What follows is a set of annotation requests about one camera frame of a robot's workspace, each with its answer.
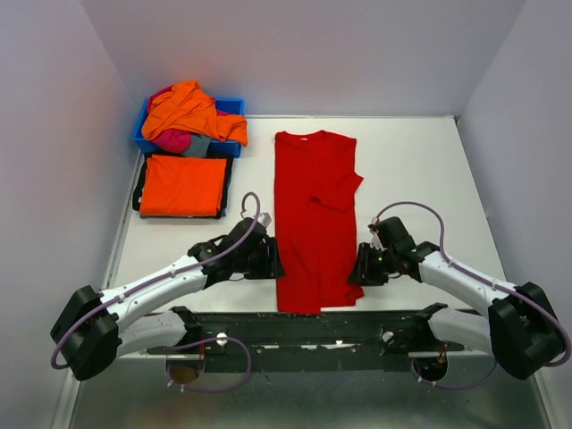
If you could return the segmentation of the red t shirt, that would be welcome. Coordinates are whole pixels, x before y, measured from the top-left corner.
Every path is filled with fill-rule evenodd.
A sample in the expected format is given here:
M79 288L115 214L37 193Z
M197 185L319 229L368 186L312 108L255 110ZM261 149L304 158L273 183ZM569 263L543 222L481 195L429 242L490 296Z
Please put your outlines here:
M318 314L353 307L364 292L349 283L357 258L357 141L330 131L275 136L275 236L285 275L281 312Z

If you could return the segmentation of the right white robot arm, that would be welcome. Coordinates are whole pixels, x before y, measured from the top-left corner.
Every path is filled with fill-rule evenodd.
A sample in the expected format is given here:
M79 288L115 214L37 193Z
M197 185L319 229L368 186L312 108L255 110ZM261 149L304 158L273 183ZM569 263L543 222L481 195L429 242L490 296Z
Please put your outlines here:
M349 282L382 286L394 274L442 290L469 312L434 304L411 328L420 349L456 342L483 351L509 375L525 380L571 357L571 339L544 290L533 282L502 281L450 257L441 242L417 243L397 216L369 224L372 239L360 244Z

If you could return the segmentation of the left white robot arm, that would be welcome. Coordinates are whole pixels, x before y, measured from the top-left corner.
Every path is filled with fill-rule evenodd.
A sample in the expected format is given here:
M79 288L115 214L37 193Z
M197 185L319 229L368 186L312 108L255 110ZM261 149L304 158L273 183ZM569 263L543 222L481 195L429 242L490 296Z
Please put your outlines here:
M239 273L249 280L284 275L277 241L267 233L271 217L246 217L226 235L201 242L165 268L102 292L74 291L50 331L54 369L71 369L86 381L117 357L155 348L192 351L198 323L186 308L156 310L178 298L227 282Z

